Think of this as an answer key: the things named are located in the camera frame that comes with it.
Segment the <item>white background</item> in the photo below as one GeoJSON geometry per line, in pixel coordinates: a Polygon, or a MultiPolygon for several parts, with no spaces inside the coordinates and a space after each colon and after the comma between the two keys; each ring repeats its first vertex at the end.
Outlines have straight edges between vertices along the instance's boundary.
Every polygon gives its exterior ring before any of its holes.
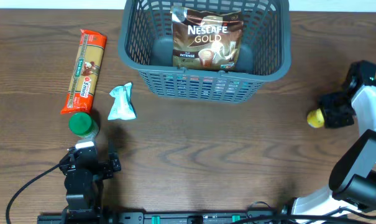
{"type": "MultiPolygon", "coordinates": [[[[124,9],[125,3],[126,0],[0,0],[0,8],[124,9]]],[[[290,0],[290,10],[376,12],[376,0],[290,0]]]]}

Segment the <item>wood grain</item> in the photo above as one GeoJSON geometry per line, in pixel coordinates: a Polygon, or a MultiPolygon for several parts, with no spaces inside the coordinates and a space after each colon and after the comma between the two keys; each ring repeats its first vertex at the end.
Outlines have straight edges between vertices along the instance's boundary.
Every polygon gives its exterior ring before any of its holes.
{"type": "MultiPolygon", "coordinates": [[[[240,105],[172,100],[149,92],[117,55],[122,11],[0,10],[0,223],[28,180],[55,165],[78,138],[59,115],[80,28],[108,36],[94,108],[116,139],[123,171],[105,204],[155,210],[280,205],[326,185],[358,137],[357,126],[312,129],[306,114],[336,91],[351,62],[376,63],[376,14],[292,12],[293,63],[285,78],[240,105]],[[107,121],[109,92],[133,82],[133,121],[107,121]]],[[[13,223],[66,205],[55,171],[15,201],[13,223]]]]}

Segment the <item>green connector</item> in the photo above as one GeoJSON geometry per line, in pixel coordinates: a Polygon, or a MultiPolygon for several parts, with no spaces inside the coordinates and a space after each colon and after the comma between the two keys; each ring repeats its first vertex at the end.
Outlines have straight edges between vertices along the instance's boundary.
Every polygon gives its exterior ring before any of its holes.
{"type": "Polygon", "coordinates": [[[232,222],[236,222],[236,221],[239,221],[239,220],[240,220],[240,215],[232,215],[232,222]]]}
{"type": "Polygon", "coordinates": [[[160,217],[152,217],[152,224],[160,224],[160,217]]]}

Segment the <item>robotic hand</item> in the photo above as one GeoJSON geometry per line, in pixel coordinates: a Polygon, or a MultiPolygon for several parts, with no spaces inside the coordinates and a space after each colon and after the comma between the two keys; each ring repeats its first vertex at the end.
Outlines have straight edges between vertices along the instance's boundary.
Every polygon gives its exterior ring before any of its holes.
{"type": "Polygon", "coordinates": [[[360,138],[337,162],[329,185],[307,197],[297,198],[292,206],[285,207],[285,213],[336,217],[376,210],[376,171],[372,170],[376,164],[375,71],[376,65],[370,62],[353,63],[342,86],[343,91],[320,99],[326,128],[352,125],[352,116],[356,115],[360,138]]]}

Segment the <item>brown wood surface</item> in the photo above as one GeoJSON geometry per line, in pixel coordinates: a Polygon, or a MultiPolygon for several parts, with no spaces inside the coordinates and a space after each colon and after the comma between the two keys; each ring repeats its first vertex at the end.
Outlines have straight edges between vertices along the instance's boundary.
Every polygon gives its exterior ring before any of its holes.
{"type": "MultiPolygon", "coordinates": [[[[149,92],[117,54],[122,11],[0,10],[0,223],[12,195],[54,166],[78,137],[60,115],[80,28],[108,36],[94,109],[117,137],[123,171],[105,204],[154,210],[277,206],[328,184],[357,126],[313,129],[306,114],[339,89],[351,62],[376,63],[376,14],[292,12],[293,62],[281,80],[240,105],[171,100],[149,92]],[[133,82],[133,121],[107,121],[116,85],[133,82]]],[[[66,205],[59,170],[25,190],[13,223],[66,205]]]]}

